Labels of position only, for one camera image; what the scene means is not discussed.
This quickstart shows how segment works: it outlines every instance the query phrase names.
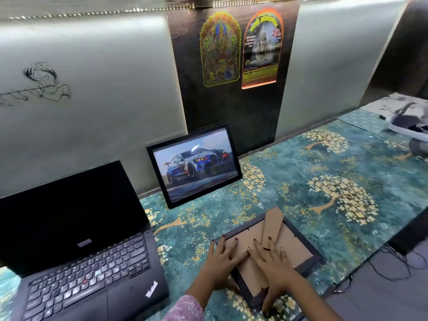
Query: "car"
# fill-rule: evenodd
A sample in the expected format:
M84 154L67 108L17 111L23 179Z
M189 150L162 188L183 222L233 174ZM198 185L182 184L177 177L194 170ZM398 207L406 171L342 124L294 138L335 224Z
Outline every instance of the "car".
M167 181L172 185L182 178L197 180L200 172L205 171L208 175L214 173L214 169L228 162L229 153L225 150L206 150L197 148L193 151L185 151L176 155L171 162L167 162Z

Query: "cloth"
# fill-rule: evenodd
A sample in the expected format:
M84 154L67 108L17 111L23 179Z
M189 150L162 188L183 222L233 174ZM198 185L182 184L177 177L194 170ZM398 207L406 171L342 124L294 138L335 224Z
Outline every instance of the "cloth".
M204 312L193 296L184 295L175 302L162 321L204 321Z

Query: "laptop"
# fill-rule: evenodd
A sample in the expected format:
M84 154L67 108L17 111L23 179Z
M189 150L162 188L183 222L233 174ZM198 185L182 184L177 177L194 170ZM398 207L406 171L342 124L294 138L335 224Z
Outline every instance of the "laptop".
M120 161L0 199L0 261L22 277L12 321L126 320L169 295Z

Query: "laptop logo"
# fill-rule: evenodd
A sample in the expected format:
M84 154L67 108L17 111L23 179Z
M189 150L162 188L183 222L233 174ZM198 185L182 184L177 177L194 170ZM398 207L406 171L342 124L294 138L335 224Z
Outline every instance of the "laptop logo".
M85 240L85 241L82 241L82 242L78 243L78 246L79 246L80 248L82 248L82 247L84 247L85 245L87 245L87 244L89 244L89 243L91 243L91 242L92 242L92 240L91 240L91 239L87 239L87 240Z
M156 289L156 286L158 286L157 282L153 282L153 285L150 287L150 290L146 293L146 297L150 298Z

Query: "desk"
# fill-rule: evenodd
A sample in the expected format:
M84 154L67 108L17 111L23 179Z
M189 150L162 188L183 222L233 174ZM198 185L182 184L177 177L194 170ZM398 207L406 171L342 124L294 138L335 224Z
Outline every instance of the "desk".
M172 210L161 193L142 199L172 304L197 275L212 238L275 206L326 258L308 277L324 293L428 205L428 163L414 156L400 160L407 152L403 145L336 120L243 158L243 180L202 198ZM7 320L18 284L18 277L0 269L0 320ZM291 320L300 313L291 297L275 307L269 320ZM243 319L263 317L251 314L233 292L212 295L206 320Z

